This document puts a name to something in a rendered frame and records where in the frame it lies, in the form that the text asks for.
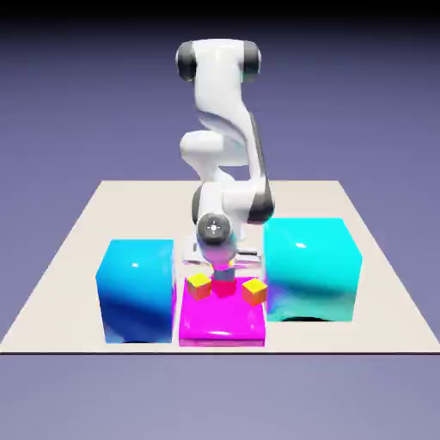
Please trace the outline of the large magenta box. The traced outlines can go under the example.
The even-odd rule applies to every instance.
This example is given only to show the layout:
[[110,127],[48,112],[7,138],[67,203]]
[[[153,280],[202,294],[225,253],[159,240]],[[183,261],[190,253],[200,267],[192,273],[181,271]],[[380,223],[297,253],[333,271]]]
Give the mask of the large magenta box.
[[242,284],[252,277],[237,277],[233,296],[219,298],[212,291],[195,300],[188,293],[186,279],[180,310],[179,345],[259,347],[266,342],[263,303],[248,304],[242,298]]

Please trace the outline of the small red cube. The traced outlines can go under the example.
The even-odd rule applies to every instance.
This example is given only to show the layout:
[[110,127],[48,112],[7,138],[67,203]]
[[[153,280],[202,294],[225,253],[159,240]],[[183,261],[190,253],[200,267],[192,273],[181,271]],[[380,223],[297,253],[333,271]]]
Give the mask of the small red cube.
[[236,290],[236,280],[234,278],[231,280],[212,278],[211,290],[219,298],[233,296]]

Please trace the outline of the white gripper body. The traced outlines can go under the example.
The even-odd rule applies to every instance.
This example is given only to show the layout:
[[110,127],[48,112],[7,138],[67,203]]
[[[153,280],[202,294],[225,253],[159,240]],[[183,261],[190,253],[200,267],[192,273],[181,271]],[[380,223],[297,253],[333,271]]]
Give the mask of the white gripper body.
[[230,246],[205,247],[202,249],[204,258],[212,265],[214,278],[233,278],[235,248]]

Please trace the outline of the large cyan box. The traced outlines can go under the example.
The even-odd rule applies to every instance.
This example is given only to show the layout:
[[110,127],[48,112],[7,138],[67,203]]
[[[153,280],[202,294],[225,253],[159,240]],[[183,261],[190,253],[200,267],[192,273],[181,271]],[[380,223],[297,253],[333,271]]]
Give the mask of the large cyan box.
[[363,256],[339,217],[273,217],[264,226],[267,319],[351,321]]

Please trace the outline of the large blue box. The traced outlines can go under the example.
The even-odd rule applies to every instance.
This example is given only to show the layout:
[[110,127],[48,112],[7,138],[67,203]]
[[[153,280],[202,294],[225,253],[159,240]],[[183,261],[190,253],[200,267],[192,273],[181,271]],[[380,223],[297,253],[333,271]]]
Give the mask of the large blue box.
[[174,242],[113,239],[95,275],[108,344],[172,341]]

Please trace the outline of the small yellow cube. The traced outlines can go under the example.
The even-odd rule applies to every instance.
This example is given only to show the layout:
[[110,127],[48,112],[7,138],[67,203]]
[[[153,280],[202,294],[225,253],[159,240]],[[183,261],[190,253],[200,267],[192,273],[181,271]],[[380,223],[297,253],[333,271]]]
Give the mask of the small yellow cube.
[[211,294],[211,279],[203,273],[193,274],[186,279],[186,288],[193,299],[206,298]]
[[257,306],[266,301],[268,286],[258,278],[252,278],[242,284],[242,298],[250,305]]

